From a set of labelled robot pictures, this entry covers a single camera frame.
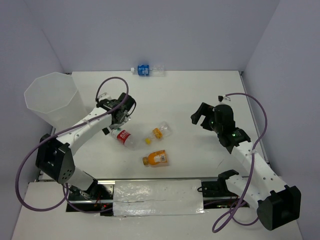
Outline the clear bottle red cap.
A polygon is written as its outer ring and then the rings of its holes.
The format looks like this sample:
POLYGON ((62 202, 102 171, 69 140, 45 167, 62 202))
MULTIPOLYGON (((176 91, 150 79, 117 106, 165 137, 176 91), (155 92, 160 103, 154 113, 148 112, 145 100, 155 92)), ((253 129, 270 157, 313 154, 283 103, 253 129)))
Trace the clear bottle red cap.
POLYGON ((123 129, 118 135, 111 135, 115 140, 121 143, 123 146, 129 149, 134 149, 137 146, 138 141, 127 130, 123 129))

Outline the clear bottle yellow cap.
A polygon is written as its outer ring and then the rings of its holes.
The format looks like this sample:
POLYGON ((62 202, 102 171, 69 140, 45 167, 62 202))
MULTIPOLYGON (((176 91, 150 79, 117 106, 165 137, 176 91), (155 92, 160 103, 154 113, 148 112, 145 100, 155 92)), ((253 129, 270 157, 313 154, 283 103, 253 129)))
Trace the clear bottle yellow cap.
POLYGON ((150 145, 153 142, 161 141, 163 138, 170 136, 172 132, 169 124, 166 121, 163 121, 146 135, 144 142, 147 145, 150 145))

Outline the orange juice bottle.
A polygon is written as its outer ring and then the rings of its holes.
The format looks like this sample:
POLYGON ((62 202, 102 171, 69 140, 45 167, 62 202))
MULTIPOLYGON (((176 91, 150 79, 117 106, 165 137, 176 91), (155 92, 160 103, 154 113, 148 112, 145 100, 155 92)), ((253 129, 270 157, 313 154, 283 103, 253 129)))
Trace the orange juice bottle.
POLYGON ((169 160, 166 151, 159 150, 143 157, 142 163, 147 167, 164 167, 169 164, 169 160))

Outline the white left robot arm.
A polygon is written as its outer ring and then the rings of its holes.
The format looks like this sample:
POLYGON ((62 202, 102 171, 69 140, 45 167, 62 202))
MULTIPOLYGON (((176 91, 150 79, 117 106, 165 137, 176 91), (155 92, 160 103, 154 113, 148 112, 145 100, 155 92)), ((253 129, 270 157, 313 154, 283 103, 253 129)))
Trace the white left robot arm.
POLYGON ((37 152, 35 165, 57 183, 76 188, 86 199, 93 199, 105 188, 88 173, 75 166, 75 153, 98 132, 108 135, 118 130, 129 119, 129 111, 135 110, 136 100, 123 92, 119 98, 112 99, 103 94, 96 107, 69 132, 43 143, 37 152))

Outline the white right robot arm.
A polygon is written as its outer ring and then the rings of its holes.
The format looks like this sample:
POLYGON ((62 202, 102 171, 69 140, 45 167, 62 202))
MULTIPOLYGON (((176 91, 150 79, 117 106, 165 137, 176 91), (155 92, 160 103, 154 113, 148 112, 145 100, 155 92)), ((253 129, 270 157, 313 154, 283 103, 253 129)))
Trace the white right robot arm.
POLYGON ((217 134, 219 143, 245 168, 248 177, 243 178, 236 170, 227 170, 218 175, 214 188, 204 182, 199 191, 208 197, 215 193, 243 197, 269 231, 297 220, 301 208, 300 190, 288 186, 254 149, 248 134, 236 127, 232 108, 227 104, 211 106, 203 102, 191 115, 192 124, 196 125, 201 116, 204 116, 201 127, 217 134))

